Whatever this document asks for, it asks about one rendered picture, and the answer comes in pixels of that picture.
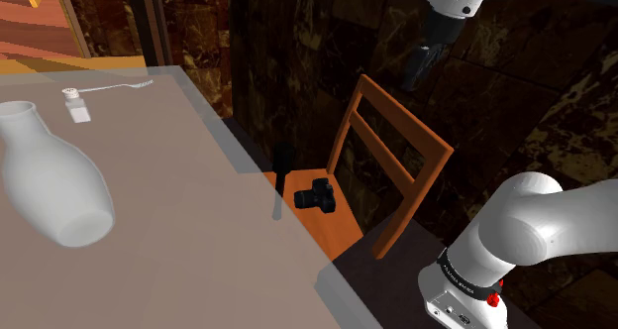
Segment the black long-handled object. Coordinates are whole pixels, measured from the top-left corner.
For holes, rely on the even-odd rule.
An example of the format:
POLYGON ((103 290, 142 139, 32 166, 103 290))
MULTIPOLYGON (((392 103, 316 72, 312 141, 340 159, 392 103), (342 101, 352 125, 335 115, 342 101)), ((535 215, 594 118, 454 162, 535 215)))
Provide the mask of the black long-handled object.
POLYGON ((285 178, 292 171, 295 156, 294 147, 286 142, 277 143, 273 149, 272 170, 275 173, 275 201, 272 211, 272 219, 277 221, 281 218, 282 197, 285 188, 285 178))

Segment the white ceramic vase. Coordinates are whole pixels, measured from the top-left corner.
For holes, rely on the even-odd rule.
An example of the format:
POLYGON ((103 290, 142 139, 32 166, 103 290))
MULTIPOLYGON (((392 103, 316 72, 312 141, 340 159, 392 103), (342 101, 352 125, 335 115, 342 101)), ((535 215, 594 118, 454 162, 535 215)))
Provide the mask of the white ceramic vase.
POLYGON ((107 184, 79 148, 54 135, 30 101, 0 103, 4 190, 34 229, 68 248, 92 245, 113 228, 107 184))

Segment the white salt shaker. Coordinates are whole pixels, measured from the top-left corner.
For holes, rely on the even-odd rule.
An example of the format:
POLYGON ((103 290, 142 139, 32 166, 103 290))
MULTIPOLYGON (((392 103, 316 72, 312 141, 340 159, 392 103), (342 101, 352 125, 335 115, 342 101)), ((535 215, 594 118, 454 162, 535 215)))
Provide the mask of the white salt shaker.
POLYGON ((83 98, 76 88, 64 88, 62 91, 65 106, 74 123, 87 123, 91 121, 90 113, 83 98))

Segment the grey glass-top table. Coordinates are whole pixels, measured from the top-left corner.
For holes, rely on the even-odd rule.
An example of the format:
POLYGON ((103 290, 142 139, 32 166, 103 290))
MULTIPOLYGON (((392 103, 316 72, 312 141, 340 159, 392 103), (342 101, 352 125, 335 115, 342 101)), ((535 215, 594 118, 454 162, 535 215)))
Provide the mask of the grey glass-top table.
POLYGON ((382 329, 177 66, 0 74, 105 177, 116 222, 63 248, 0 186, 0 329, 382 329), (79 93, 64 88, 154 83, 79 93))

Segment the silver fork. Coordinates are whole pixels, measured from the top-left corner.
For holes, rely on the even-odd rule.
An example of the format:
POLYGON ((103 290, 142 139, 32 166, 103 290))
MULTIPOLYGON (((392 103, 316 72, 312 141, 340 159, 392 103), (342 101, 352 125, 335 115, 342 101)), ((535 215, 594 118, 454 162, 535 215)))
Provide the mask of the silver fork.
POLYGON ((147 80, 147 81, 140 82, 140 83, 135 83, 135 84, 122 83, 122 84, 109 85, 109 86, 101 86, 101 87, 82 88, 82 89, 77 89, 77 92, 78 93, 83 93, 83 92, 106 90, 106 89, 117 88, 117 87, 143 88, 143 87, 149 86, 149 85, 151 85, 153 83, 154 83, 154 81, 151 79, 151 80, 147 80))

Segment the brown wooden chair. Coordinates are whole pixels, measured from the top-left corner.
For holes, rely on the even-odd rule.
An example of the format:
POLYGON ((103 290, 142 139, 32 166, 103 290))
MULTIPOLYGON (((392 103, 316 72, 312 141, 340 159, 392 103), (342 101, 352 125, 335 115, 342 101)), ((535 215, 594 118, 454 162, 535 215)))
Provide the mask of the brown wooden chair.
POLYGON ((372 245, 371 253, 379 260, 388 253, 405 231, 454 149, 371 78, 365 74, 361 75, 337 132, 327 166, 293 170, 289 166, 279 165, 275 171, 264 174, 283 202, 290 206, 292 212, 330 260, 336 259, 361 238, 361 228, 341 186, 335 179, 335 169, 345 137, 350 130, 359 135, 403 195, 403 201, 372 245), (358 112, 362 99, 368 100, 373 108, 422 155, 424 164, 418 175, 413 176, 409 173, 358 112), (298 195, 298 191, 309 193, 311 191, 309 185, 317 179, 329 180, 329 192, 335 203, 328 204, 326 212, 319 212, 318 204, 296 207, 294 198, 298 195))

